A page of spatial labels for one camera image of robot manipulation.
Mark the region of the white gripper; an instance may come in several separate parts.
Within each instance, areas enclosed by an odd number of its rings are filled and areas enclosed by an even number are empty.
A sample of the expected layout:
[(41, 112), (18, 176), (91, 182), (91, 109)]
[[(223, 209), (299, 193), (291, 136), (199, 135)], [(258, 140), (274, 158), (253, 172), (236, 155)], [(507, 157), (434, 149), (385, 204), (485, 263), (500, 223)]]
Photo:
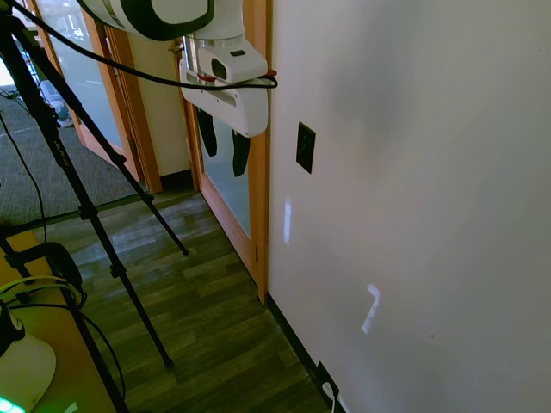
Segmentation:
[(204, 82), (187, 68), (184, 59), (179, 61), (179, 79), (182, 83), (201, 86), (201, 89), (181, 88), (183, 97), (197, 106), (197, 121), (207, 154), (217, 154), (217, 137), (214, 118), (226, 123), (232, 131), (232, 169), (235, 177), (242, 176), (248, 164), (251, 140), (263, 133), (268, 126), (269, 81), (254, 79), (242, 83), (247, 88), (235, 88), (233, 84), (216, 79)]

